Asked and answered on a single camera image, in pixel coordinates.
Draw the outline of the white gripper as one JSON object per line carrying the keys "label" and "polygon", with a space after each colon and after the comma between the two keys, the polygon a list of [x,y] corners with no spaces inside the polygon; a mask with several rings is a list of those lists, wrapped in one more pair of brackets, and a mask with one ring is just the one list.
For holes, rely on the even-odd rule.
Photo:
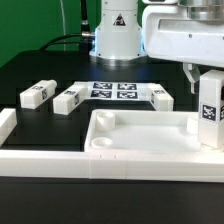
{"label": "white gripper", "polygon": [[144,48],[151,58],[184,62],[191,93],[198,65],[224,68],[224,0],[143,0]]}

